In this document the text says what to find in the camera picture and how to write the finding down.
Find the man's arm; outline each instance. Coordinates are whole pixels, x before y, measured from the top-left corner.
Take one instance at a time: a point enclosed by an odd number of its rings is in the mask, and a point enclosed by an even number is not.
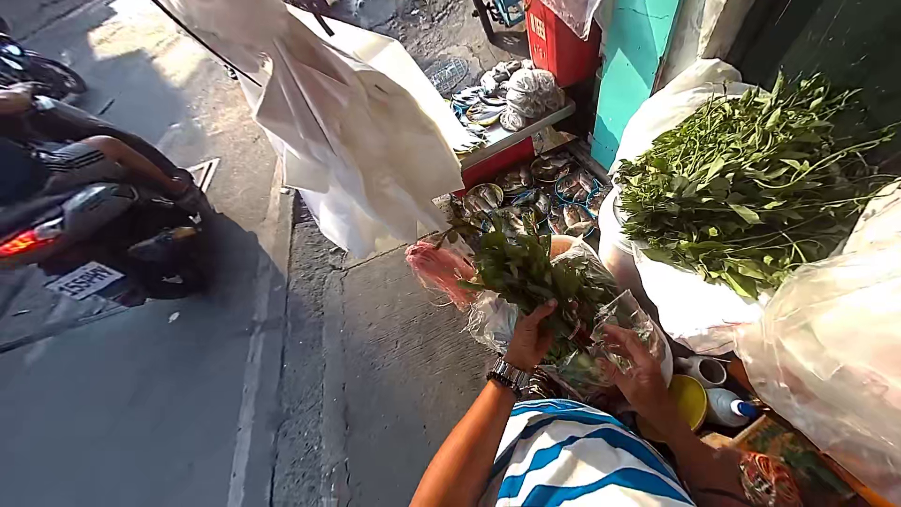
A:
[[[739,481],[738,455],[708,446],[679,416],[663,383],[660,365],[641,345],[638,335],[629,329],[604,326],[604,339],[618,354],[631,359],[633,366],[625,373],[604,360],[599,360],[601,366],[632,407],[664,437],[676,455],[679,477],[688,484],[692,500],[701,507],[750,505]]]
[[[20,115],[32,108],[31,83],[15,83],[0,89],[0,115]]]
[[[556,301],[551,300],[531,315],[519,318],[504,356],[509,364],[530,373],[547,354],[552,335],[547,330],[540,330],[540,324],[556,306]],[[485,491],[515,402],[516,396],[510,388],[495,380],[488,381],[432,458],[410,505],[475,505]]]

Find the yellow container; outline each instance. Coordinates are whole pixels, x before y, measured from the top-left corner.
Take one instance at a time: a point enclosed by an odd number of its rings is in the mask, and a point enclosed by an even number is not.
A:
[[[707,391],[700,382],[688,375],[673,375],[669,383],[669,396],[676,402],[678,415],[688,423],[692,431],[704,424],[707,415]],[[663,437],[642,416],[635,419],[638,430],[648,440],[662,442]]]

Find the white bottle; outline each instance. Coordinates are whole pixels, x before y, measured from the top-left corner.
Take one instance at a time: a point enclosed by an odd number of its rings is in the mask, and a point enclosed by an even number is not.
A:
[[[757,409],[727,389],[707,389],[707,421],[738,428],[757,415]]]

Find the red cooler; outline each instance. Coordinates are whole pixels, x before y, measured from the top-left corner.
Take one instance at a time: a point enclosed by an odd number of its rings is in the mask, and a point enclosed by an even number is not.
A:
[[[525,14],[529,53],[539,69],[549,70],[561,88],[593,78],[601,65],[601,30],[591,22],[583,41],[541,0],[532,0]]]

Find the metal watch band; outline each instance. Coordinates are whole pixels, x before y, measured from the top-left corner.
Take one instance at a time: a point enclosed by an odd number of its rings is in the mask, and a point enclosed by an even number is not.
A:
[[[516,393],[516,399],[523,397],[525,388],[529,385],[530,375],[523,370],[509,364],[503,358],[498,357],[495,365],[488,372],[487,379],[496,378],[499,382],[506,385]]]

